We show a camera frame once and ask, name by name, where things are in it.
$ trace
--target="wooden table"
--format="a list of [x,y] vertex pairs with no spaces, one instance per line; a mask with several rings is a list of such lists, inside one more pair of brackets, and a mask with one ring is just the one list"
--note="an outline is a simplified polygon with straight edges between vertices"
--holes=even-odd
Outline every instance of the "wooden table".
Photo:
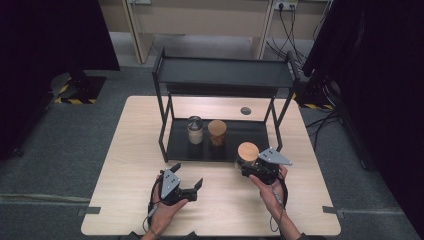
[[[199,115],[215,119],[263,119],[269,100],[250,98],[174,97],[176,117]],[[281,109],[283,99],[277,99]],[[251,115],[243,115],[249,107]],[[268,120],[270,145],[276,144],[273,123]],[[86,235],[144,234],[150,191],[159,171],[176,162],[165,163],[158,144],[161,116],[156,97],[129,97],[90,207],[99,214],[87,214],[81,227]],[[281,153],[293,162],[286,180],[289,189],[287,212],[301,232],[308,235],[337,235],[340,224],[332,207],[319,165],[297,105],[291,104],[280,126],[284,146]],[[228,162],[181,162],[176,175],[181,188],[192,188],[203,178],[198,200],[177,213],[165,235],[275,236],[269,227],[270,214],[259,191],[240,170]]]

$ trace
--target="black shelf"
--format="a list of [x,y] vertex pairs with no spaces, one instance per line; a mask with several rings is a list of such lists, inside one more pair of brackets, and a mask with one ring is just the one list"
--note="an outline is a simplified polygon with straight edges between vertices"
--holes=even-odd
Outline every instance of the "black shelf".
[[[159,146],[165,162],[168,159],[233,162],[236,159],[238,146],[243,142],[252,142],[259,150],[267,149],[268,117],[272,118],[275,126],[278,142],[276,150],[280,151],[283,147],[279,126],[293,97],[293,86],[300,80],[291,52],[288,52],[284,61],[263,61],[172,57],[166,56],[165,49],[162,48],[153,66],[152,75],[162,117]],[[166,107],[162,102],[163,85],[168,92]],[[289,94],[277,115],[274,99],[280,88],[287,88]],[[204,139],[201,144],[193,145],[188,141],[187,119],[175,118],[173,95],[237,96],[271,100],[263,121],[224,120],[227,124],[225,145],[217,148],[209,142],[207,124],[211,120],[204,120],[206,127],[203,129]],[[163,138],[169,114],[172,123],[165,150]]]
[[207,129],[211,121],[203,119],[203,141],[195,145],[188,141],[187,119],[174,119],[168,140],[168,158],[185,161],[234,162],[238,146],[243,142],[252,142],[259,150],[269,147],[265,123],[236,120],[224,120],[227,124],[225,142],[223,146],[215,147],[210,143]]

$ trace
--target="human hand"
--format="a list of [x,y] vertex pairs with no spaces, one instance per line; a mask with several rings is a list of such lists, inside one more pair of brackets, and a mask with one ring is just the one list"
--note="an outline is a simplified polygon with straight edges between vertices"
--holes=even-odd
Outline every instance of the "human hand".
[[[280,175],[278,176],[282,181],[286,179],[287,168],[280,165]],[[271,213],[272,218],[277,222],[281,234],[287,240],[294,240],[300,238],[300,232],[294,223],[290,220],[287,212],[283,208],[283,204],[277,200],[284,199],[283,187],[281,186],[280,179],[276,179],[271,185],[266,185],[259,178],[249,175],[250,180],[259,188],[259,195],[265,203],[266,208]]]
[[183,199],[171,206],[161,203],[159,198],[159,185],[157,184],[154,189],[152,202],[156,203],[154,206],[156,210],[152,215],[149,231],[147,231],[142,239],[157,239],[161,236],[171,223],[175,214],[188,203],[188,200]]
[[284,199],[283,187],[280,184],[280,179],[284,181],[286,179],[288,170],[283,165],[279,165],[280,174],[279,179],[276,179],[271,185],[263,183],[259,178],[254,175],[249,175],[250,180],[259,188],[259,195],[265,203],[267,210],[271,213],[271,216],[278,221],[281,217],[281,213],[284,210],[282,203],[277,201],[277,196],[282,201]]

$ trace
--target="wooden lid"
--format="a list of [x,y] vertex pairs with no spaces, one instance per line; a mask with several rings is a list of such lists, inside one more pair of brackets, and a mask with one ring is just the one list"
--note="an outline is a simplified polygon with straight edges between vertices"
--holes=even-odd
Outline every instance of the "wooden lid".
[[259,155],[259,149],[251,142],[244,142],[238,148],[239,156],[245,161],[255,161]]
[[220,136],[227,131],[227,124],[221,120],[213,120],[208,124],[209,132],[214,136]]

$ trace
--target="handheld controller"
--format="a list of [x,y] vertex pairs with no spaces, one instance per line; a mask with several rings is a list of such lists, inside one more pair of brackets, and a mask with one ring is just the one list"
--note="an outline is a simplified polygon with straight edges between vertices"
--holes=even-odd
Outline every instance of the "handheld controller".
[[175,164],[170,169],[165,169],[160,171],[160,176],[156,179],[152,193],[150,196],[150,203],[148,206],[148,224],[150,226],[151,216],[156,210],[156,204],[153,202],[153,194],[156,188],[156,185],[159,184],[159,202],[165,205],[171,206],[177,202],[187,199],[189,202],[197,200],[197,191],[202,187],[203,178],[200,179],[195,185],[194,188],[190,189],[181,189],[179,188],[181,179],[175,175],[175,172],[180,169],[181,163]]
[[292,162],[270,147],[259,153],[258,159],[253,165],[243,163],[241,165],[241,175],[249,177],[249,175],[252,174],[267,185],[271,185],[276,179],[278,179],[283,188],[284,199],[282,204],[285,207],[288,199],[288,190],[284,179],[278,178],[278,175],[280,174],[279,164],[291,166]]

